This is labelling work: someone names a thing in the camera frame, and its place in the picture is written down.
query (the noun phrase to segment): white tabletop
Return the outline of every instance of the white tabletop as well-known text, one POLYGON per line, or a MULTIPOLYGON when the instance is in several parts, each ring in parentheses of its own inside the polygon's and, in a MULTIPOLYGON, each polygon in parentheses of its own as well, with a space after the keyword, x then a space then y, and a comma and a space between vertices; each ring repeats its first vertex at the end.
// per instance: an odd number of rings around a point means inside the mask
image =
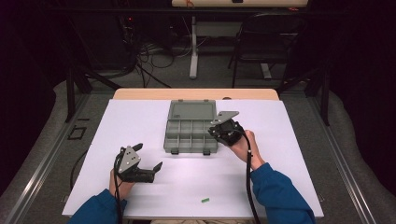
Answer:
MULTIPOLYGON (((120 147, 143 143, 139 168, 163 161, 154 183, 137 183, 127 198, 130 218, 251 219, 245 189, 245 168, 230 149, 218 153, 171 155, 163 149, 169 100, 110 100, 78 180, 64 208, 72 216, 93 194, 108 188, 109 171, 120 147)), ((311 178, 285 106, 281 101, 223 100, 217 110, 237 110, 233 119, 254 131, 263 158, 287 175, 314 211, 323 217, 311 178)), ((260 217, 264 208, 257 204, 260 217)))
POLYGON ((173 0, 173 7, 306 7, 308 0, 244 0, 233 3, 232 0, 173 0))

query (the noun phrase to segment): hand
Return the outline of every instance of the hand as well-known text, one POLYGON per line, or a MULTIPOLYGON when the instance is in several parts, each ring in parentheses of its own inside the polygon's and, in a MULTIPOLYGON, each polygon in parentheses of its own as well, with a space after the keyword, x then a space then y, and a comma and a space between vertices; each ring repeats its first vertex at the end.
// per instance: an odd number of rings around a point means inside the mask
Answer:
MULTIPOLYGON (((260 155, 259 148, 257 147, 256 138, 254 136, 254 132, 250 130, 245 130, 245 134, 250 143, 251 149, 251 169, 256 170, 261 165, 265 164, 265 161, 262 159, 260 155)), ((248 160, 248 142, 244 136, 239 139, 230 149, 235 153, 235 155, 241 159, 241 161, 247 162, 248 160)))
MULTIPOLYGON (((129 192, 131 192, 134 183, 130 182, 122 182, 122 180, 117 176, 117 183, 119 186, 119 193, 120 193, 120 200, 125 199, 129 192)), ((115 196, 116 194, 116 185, 114 183, 114 170, 110 172, 110 184, 108 190, 110 191, 111 195, 115 196)))

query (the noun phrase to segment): blue sleeve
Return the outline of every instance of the blue sleeve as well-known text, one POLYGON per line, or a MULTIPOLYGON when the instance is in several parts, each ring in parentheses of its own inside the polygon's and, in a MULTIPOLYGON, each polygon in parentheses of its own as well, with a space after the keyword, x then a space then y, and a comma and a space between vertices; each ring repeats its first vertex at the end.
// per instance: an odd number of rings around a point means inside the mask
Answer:
MULTIPOLYGON (((121 201, 122 211, 127 202, 121 201)), ((92 196, 85 202, 77 212, 67 222, 69 224, 91 224, 91 223, 117 223, 118 212, 117 203, 108 189, 104 189, 100 194, 92 196)))
POLYGON ((312 209, 291 180, 273 170, 268 162, 251 173, 251 180, 269 223, 315 223, 312 209))

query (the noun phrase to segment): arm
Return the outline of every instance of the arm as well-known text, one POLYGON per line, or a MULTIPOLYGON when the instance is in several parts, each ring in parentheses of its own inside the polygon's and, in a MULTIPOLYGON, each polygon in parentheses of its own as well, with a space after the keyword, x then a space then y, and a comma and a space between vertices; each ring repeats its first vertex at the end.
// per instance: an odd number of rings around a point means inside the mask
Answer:
MULTIPOLYGON (((269 223, 315 223, 314 213, 291 180, 262 159, 254 133, 249 130, 245 133, 252 152, 253 192, 257 201, 265 206, 269 223)), ((247 161, 248 143, 244 137, 231 146, 231 150, 239 159, 247 161)))
POLYGON ((315 223, 314 213, 291 180, 268 162, 251 173, 251 180, 269 223, 315 223))
MULTIPOLYGON (((117 177, 119 186, 122 211, 127 202, 124 200, 132 189, 134 183, 121 182, 117 177)), ((85 202, 68 221, 69 224, 76 223, 117 223, 117 202, 115 192, 113 171, 110 174, 109 189, 104 189, 100 194, 92 196, 85 202)))

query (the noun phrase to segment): person's left hand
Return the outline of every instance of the person's left hand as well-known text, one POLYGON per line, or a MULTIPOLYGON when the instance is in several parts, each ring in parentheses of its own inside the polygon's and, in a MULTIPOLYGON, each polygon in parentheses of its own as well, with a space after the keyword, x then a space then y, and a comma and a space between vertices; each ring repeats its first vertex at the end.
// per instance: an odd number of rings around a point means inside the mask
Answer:
MULTIPOLYGON (((123 200, 128 196, 129 192, 131 192, 134 183, 122 182, 122 180, 118 176, 117 176, 117 183, 120 185, 119 186, 120 200, 123 200)), ((110 184, 108 190, 110 191, 111 195, 115 196, 116 185, 114 183, 114 170, 111 170, 110 172, 110 184)))

